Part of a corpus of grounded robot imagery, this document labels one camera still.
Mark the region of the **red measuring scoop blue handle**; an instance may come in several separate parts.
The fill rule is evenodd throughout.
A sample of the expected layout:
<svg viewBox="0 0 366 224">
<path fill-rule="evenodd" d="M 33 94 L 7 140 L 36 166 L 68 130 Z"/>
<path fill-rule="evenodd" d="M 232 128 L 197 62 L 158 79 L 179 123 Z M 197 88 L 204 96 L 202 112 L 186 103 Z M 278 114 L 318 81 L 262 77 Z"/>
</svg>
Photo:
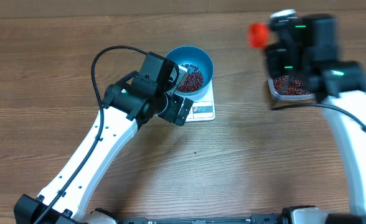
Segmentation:
<svg viewBox="0 0 366 224">
<path fill-rule="evenodd" d="M 253 48 L 265 48 L 270 36 L 269 27 L 264 23 L 253 23 L 249 26 L 248 40 Z"/>
</svg>

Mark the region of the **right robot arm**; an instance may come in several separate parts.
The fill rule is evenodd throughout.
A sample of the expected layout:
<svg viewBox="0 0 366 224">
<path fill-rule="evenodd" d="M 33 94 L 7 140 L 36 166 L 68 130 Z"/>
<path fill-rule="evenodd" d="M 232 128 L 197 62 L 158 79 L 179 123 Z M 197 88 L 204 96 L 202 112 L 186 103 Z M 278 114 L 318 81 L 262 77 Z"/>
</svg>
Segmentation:
<svg viewBox="0 0 366 224">
<path fill-rule="evenodd" d="M 329 14 L 298 17 L 276 12 L 268 30 L 278 41 L 265 50 L 271 77 L 299 76 L 315 97 L 333 133 L 344 166 L 349 213 L 315 206 L 285 208 L 283 223 L 366 223 L 366 74 L 355 61 L 341 61 L 336 19 Z"/>
</svg>

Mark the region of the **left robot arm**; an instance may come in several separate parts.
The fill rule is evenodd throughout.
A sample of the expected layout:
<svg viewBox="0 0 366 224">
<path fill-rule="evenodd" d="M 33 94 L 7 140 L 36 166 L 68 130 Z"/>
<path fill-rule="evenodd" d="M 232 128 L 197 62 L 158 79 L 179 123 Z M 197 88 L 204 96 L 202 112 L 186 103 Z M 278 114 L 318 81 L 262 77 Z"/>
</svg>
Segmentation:
<svg viewBox="0 0 366 224">
<path fill-rule="evenodd" d="M 182 126 L 193 101 L 175 93 L 188 76 L 185 67 L 147 52 L 138 71 L 97 96 L 93 126 L 58 175 L 32 198 L 14 206 L 16 223 L 117 223 L 110 212 L 87 207 L 100 180 L 124 145 L 153 116 Z"/>
</svg>

